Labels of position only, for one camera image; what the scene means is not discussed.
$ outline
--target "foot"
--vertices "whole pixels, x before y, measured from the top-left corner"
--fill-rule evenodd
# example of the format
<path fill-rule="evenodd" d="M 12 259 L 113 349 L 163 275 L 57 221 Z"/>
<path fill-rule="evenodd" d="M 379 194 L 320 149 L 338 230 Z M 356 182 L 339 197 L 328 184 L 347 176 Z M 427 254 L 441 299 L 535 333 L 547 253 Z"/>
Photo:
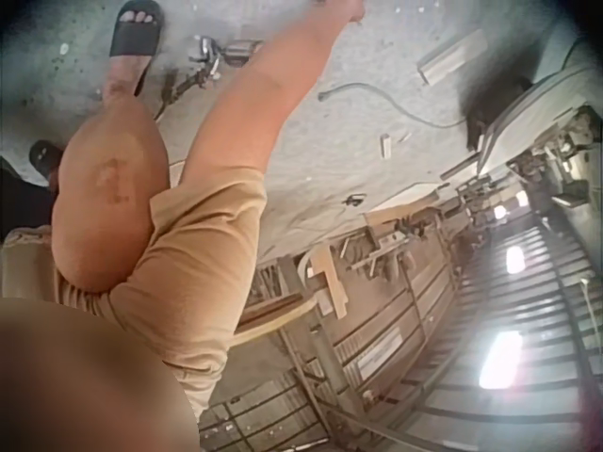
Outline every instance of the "foot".
<path fill-rule="evenodd" d="M 150 23 L 153 16 L 145 12 L 126 11 L 120 22 Z M 109 105 L 120 96 L 133 95 L 139 80 L 151 62 L 151 56 L 112 56 L 103 87 L 103 104 Z"/>

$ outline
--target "electrical cable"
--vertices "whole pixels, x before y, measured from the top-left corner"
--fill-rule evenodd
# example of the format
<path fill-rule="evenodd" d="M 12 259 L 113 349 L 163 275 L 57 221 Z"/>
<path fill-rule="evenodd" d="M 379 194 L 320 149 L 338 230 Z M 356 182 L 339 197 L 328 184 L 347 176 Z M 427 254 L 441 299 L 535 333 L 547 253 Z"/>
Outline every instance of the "electrical cable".
<path fill-rule="evenodd" d="M 328 91 L 322 91 L 318 94 L 318 101 L 319 102 L 327 101 L 331 96 L 338 94 L 340 92 L 346 91 L 348 89 L 364 89 L 366 91 L 372 92 L 373 94 L 378 95 L 382 99 L 386 100 L 389 104 L 391 104 L 394 108 L 396 108 L 396 110 L 400 113 L 400 115 L 406 116 L 407 118 L 410 118 L 413 121 L 420 122 L 421 124 L 427 125 L 434 129 L 451 129 L 453 127 L 456 127 L 457 125 L 461 125 L 462 123 L 466 122 L 466 120 L 463 119 L 461 121 L 456 121 L 453 124 L 443 125 L 443 124 L 436 124 L 434 122 L 424 120 L 422 118 L 419 118 L 417 115 L 414 115 L 413 113 L 406 110 L 402 105 L 398 104 L 398 102 L 396 102 L 396 100 L 392 96 L 390 96 L 387 92 L 385 92 L 384 90 L 377 88 L 373 85 L 370 85 L 369 83 L 362 83 L 362 82 L 347 83 L 345 85 L 341 85 L 340 87 L 329 89 Z"/>

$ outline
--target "debris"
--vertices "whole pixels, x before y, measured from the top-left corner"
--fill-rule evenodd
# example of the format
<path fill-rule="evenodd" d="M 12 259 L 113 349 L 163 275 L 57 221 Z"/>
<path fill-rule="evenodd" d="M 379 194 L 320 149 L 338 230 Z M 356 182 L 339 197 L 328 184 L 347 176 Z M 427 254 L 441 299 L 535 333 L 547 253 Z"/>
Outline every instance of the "debris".
<path fill-rule="evenodd" d="M 401 143 L 403 143 L 404 141 L 406 141 L 408 138 L 410 138 L 410 137 L 411 137 L 411 135 L 412 135 L 412 134 L 413 134 L 412 132 L 409 132 L 409 133 L 408 133 L 408 134 L 406 134 L 404 137 L 400 138 L 400 139 L 398 140 L 398 144 L 401 144 Z"/>
<path fill-rule="evenodd" d="M 392 138 L 387 135 L 381 135 L 381 158 L 383 160 L 389 160 L 392 158 Z"/>
<path fill-rule="evenodd" d="M 347 237 L 346 241 L 343 242 L 343 248 L 341 249 L 341 252 L 339 253 L 339 259 L 343 259 L 344 256 L 346 255 L 346 251 L 348 250 L 348 245 L 350 244 L 350 238 Z"/>
<path fill-rule="evenodd" d="M 348 198 L 346 198 L 341 203 L 345 204 L 347 206 L 351 205 L 352 207 L 358 207 L 360 204 L 362 204 L 365 201 L 366 198 L 367 198 L 366 193 L 354 193 L 353 195 L 349 195 Z"/>

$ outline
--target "window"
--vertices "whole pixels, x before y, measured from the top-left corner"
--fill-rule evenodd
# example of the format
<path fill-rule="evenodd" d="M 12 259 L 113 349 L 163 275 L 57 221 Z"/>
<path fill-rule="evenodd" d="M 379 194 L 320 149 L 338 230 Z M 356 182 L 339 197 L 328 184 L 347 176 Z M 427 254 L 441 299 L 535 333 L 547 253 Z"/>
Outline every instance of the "window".
<path fill-rule="evenodd" d="M 515 380 L 523 338 L 519 331 L 503 331 L 495 338 L 480 374 L 483 389 L 507 389 Z"/>
<path fill-rule="evenodd" d="M 519 193 L 515 195 L 517 201 L 519 202 L 519 207 L 526 207 L 530 205 L 530 201 L 528 201 L 528 194 L 525 190 L 521 190 Z"/>
<path fill-rule="evenodd" d="M 504 205 L 497 205 L 494 208 L 494 217 L 496 219 L 503 219 L 507 216 L 507 209 L 505 209 Z"/>
<path fill-rule="evenodd" d="M 507 272 L 510 275 L 520 273 L 526 269 L 524 252 L 519 247 L 510 247 L 507 250 Z"/>

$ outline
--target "wooden plank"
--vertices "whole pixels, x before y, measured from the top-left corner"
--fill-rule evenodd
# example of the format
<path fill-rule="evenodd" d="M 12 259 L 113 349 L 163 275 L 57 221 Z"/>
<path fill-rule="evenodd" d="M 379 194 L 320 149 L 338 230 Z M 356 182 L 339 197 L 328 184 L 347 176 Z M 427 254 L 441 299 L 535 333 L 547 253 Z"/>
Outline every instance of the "wooden plank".
<path fill-rule="evenodd" d="M 230 347 L 240 346 L 260 336 L 277 331 L 287 323 L 309 313 L 316 305 L 317 301 L 314 297 L 303 299 L 298 296 L 298 300 L 295 302 L 289 302 L 279 306 L 276 310 L 267 311 L 264 315 L 254 316 L 250 321 L 239 323 Z"/>
<path fill-rule="evenodd" d="M 440 196 L 436 191 L 434 191 L 420 200 L 411 202 L 410 204 L 401 204 L 383 210 L 366 212 L 364 214 L 365 220 L 367 221 L 368 226 L 376 226 L 378 224 L 386 223 L 387 221 L 409 217 L 438 201 L 440 201 Z"/>
<path fill-rule="evenodd" d="M 436 49 L 419 62 L 418 71 L 427 83 L 435 85 L 486 50 L 488 41 L 479 29 L 451 45 L 448 42 Z"/>
<path fill-rule="evenodd" d="M 290 295 L 288 297 L 279 297 L 277 299 L 268 299 L 266 301 L 260 301 L 259 303 L 255 303 L 251 306 L 247 306 L 243 310 L 243 315 L 241 316 L 238 324 L 248 323 L 254 320 L 257 317 L 261 317 L 270 312 L 276 311 L 288 304 L 295 303 L 302 299 L 302 296 L 299 294 Z"/>
<path fill-rule="evenodd" d="M 348 295 L 346 294 L 343 284 L 337 277 L 337 271 L 335 270 L 329 244 L 325 242 L 317 245 L 312 251 L 310 262 L 312 263 L 315 274 L 324 272 L 327 279 L 327 285 L 329 286 L 329 292 L 331 293 L 331 300 L 333 301 L 336 317 L 345 317 L 348 313 L 346 309 Z"/>

